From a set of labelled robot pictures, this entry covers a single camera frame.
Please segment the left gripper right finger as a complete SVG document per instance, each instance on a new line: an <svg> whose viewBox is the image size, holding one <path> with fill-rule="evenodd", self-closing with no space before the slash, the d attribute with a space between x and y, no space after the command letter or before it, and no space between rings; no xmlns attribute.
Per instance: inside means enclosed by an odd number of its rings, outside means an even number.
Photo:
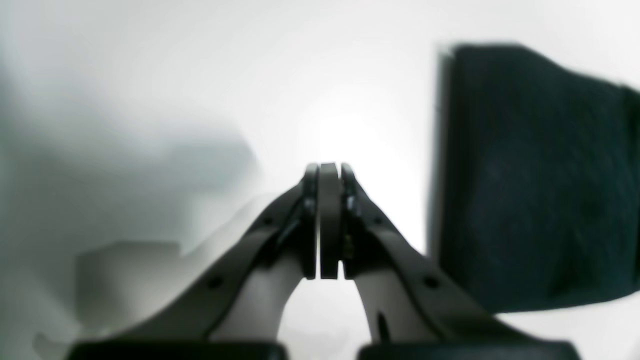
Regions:
<svg viewBox="0 0 640 360"><path fill-rule="evenodd" d="M354 281L371 344L359 360L578 360L496 319L416 251L368 197L352 167L330 165L330 278Z"/></svg>

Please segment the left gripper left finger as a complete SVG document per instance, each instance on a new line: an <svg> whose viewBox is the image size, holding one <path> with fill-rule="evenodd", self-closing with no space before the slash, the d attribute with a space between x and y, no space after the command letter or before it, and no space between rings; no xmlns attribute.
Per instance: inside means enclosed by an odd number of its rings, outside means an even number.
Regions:
<svg viewBox="0 0 640 360"><path fill-rule="evenodd" d="M240 240L160 312L102 341L81 342L69 360L286 360L277 337L301 280L314 280L324 180L309 164Z"/></svg>

